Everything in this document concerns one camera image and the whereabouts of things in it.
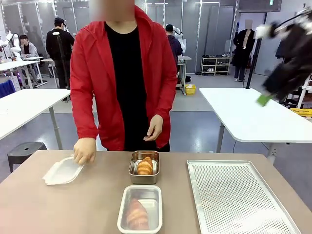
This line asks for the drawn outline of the person's left hand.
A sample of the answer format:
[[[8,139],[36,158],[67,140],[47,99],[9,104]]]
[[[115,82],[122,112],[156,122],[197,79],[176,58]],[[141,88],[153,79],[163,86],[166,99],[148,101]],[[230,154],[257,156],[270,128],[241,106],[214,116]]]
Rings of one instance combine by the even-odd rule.
[[[145,141],[154,141],[162,132],[163,118],[160,115],[154,115],[151,118],[150,126],[147,132],[147,136],[144,137]]]

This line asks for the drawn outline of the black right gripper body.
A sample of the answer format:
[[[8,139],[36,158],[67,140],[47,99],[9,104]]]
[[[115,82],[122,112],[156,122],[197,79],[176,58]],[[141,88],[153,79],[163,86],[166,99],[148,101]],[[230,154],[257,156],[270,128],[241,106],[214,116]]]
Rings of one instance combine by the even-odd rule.
[[[265,80],[264,84],[274,84],[276,93],[293,91],[303,85],[312,73],[312,36],[298,24],[293,24],[288,36],[283,40],[286,63],[280,63]]]

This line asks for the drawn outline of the person's right hand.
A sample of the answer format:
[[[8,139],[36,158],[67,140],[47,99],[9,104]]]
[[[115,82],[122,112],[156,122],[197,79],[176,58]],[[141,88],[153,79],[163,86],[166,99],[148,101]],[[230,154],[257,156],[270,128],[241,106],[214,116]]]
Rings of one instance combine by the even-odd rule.
[[[97,147],[94,138],[80,138],[74,145],[74,160],[79,165],[94,162]]]

